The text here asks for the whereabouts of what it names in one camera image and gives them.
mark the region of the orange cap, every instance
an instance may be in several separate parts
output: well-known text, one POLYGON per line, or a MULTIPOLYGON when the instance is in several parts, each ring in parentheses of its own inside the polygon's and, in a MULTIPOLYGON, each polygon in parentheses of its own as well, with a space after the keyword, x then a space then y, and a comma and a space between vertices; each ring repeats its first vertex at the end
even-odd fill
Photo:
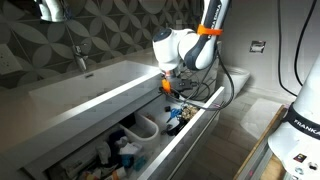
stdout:
POLYGON ((162 87, 164 91, 166 91, 167 93, 171 93, 170 82, 166 79, 162 79, 162 87))

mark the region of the faucet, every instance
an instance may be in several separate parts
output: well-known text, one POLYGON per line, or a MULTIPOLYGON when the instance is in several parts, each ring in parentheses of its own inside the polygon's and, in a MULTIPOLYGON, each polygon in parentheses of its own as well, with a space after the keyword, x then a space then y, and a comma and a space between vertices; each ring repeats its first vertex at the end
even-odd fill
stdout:
POLYGON ((82 50, 80 46, 85 46, 87 44, 80 44, 80 45, 73 45, 72 46, 72 51, 73 51, 73 56, 75 58, 75 61, 81 70, 81 72, 85 72, 87 70, 87 66, 85 61, 88 59, 88 56, 84 55, 82 53, 82 50))

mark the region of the toiletry item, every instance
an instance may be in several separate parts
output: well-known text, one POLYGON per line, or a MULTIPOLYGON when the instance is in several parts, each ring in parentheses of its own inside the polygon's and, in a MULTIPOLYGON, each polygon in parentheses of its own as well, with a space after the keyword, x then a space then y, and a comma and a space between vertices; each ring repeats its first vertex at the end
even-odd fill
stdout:
POLYGON ((115 145, 115 142, 120 140, 121 137, 126 136, 124 133, 124 130, 118 130, 116 132, 113 132, 109 136, 108 145, 111 150, 111 157, 109 158, 109 163, 111 166, 116 164, 121 164, 121 156, 119 153, 119 147, 115 145))
POLYGON ((133 155, 127 154, 127 155, 121 155, 121 162, 123 167, 125 168, 131 168, 134 163, 134 157, 133 155))
POLYGON ((85 175, 85 180, 99 180, 101 177, 101 170, 95 169, 93 173, 87 172, 85 175))
POLYGON ((125 155, 125 154, 130 154, 130 155, 136 155, 139 152, 141 152, 142 146, 136 142, 133 143, 127 143, 126 146, 120 149, 119 154, 120 155, 125 155))
POLYGON ((127 175, 124 167, 121 167, 115 171, 112 172, 112 174, 105 178, 104 180, 121 180, 122 178, 124 178, 127 175))
POLYGON ((115 144, 119 147, 119 148, 123 148, 125 147, 129 142, 129 139, 127 136, 123 136, 120 138, 119 141, 116 141, 115 144))
POLYGON ((139 157, 135 162, 134 162, 134 165, 133 165, 133 169, 135 171, 140 171, 140 169, 142 169, 142 167, 146 164, 147 162, 147 159, 145 156, 141 156, 139 157))
POLYGON ((101 177, 106 177, 107 175, 109 175, 110 173, 112 173, 114 170, 116 170, 118 164, 110 167, 110 168, 106 168, 106 167, 101 167, 101 177))
POLYGON ((98 152, 101 164, 108 164, 108 159, 109 157, 111 157, 111 150, 109 145, 106 142, 103 142, 96 147, 96 150, 98 152))

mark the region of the wall outlet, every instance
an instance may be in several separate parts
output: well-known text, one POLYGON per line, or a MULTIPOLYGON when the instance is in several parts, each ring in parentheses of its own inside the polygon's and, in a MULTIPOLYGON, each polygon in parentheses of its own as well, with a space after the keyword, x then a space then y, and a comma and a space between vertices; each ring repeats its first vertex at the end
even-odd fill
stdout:
POLYGON ((16 57, 6 44, 0 44, 0 74, 9 74, 22 70, 16 57))
POLYGON ((266 41, 252 41, 249 52, 251 53, 263 53, 266 47, 266 41))

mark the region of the bottle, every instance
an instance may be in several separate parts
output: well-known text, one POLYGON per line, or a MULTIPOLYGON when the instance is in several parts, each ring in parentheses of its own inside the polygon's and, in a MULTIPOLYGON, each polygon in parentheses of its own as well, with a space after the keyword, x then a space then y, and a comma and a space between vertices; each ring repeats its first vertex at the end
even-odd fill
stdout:
POLYGON ((112 172, 112 174, 105 178, 104 180, 120 180, 121 178, 124 178, 127 175, 124 167, 121 167, 115 171, 112 172))

